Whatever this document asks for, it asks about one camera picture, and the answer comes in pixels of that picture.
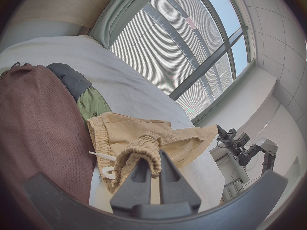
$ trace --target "window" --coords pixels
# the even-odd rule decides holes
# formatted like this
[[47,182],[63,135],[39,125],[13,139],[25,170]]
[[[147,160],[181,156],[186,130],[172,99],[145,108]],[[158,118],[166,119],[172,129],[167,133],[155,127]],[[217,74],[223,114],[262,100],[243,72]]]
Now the window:
[[[110,48],[173,98],[190,119],[205,110],[232,83],[236,78],[234,66],[237,69],[238,65],[237,71],[241,72],[247,65],[244,37],[238,40],[243,31],[238,33],[241,25],[231,2],[212,0],[217,7],[217,14],[213,14],[203,1],[151,0]],[[217,26],[214,16],[221,17],[225,28]],[[231,37],[235,32],[237,38]],[[232,48],[225,44],[231,38],[236,39]],[[212,64],[206,61],[210,56],[216,59]],[[191,74],[198,72],[200,75],[186,85]],[[183,85],[190,87],[175,94]]]

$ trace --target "brown garment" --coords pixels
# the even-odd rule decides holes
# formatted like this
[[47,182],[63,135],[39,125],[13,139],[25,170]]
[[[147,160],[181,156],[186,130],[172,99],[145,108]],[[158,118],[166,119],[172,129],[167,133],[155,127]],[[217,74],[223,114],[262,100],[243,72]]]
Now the brown garment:
[[[159,177],[163,149],[181,168],[196,159],[217,135],[217,126],[172,130],[170,122],[144,120],[116,113],[103,113],[87,121],[107,190],[115,193],[140,158],[149,163],[153,178]],[[106,178],[103,168],[114,167],[115,178]]]
[[94,161],[90,135],[64,84],[48,68],[13,67],[0,80],[0,171],[22,210],[49,227],[22,183],[39,172],[88,204]]

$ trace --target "white sheet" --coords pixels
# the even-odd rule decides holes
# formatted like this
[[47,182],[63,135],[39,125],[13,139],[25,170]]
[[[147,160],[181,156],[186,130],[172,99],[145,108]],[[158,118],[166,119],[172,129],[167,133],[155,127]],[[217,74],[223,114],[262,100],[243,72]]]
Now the white sheet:
[[[59,62],[82,73],[115,113],[170,121],[173,129],[193,127],[184,110],[140,73],[88,36],[42,37],[13,45],[0,54],[0,71],[17,61],[33,66]],[[225,179],[209,151],[180,169],[201,197],[200,211],[219,204]],[[90,205],[109,211],[111,194],[94,171]]]

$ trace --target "pile of clothes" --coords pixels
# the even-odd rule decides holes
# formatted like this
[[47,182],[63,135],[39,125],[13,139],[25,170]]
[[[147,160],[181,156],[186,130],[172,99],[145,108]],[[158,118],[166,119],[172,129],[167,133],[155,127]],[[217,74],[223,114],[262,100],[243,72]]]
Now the pile of clothes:
[[172,130],[167,121],[112,113],[91,85],[62,63],[16,63],[0,76],[0,172],[39,228],[48,226],[22,187],[37,173],[88,205],[95,164],[113,194],[140,158],[157,178],[163,169],[159,149],[180,168],[196,159],[217,134],[216,125]]

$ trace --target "wooden panel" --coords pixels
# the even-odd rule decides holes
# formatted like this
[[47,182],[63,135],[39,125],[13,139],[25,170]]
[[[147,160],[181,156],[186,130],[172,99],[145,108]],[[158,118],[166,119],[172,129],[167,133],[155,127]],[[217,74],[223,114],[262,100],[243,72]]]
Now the wooden panel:
[[26,0],[11,24],[33,19],[66,21],[92,28],[110,0]]

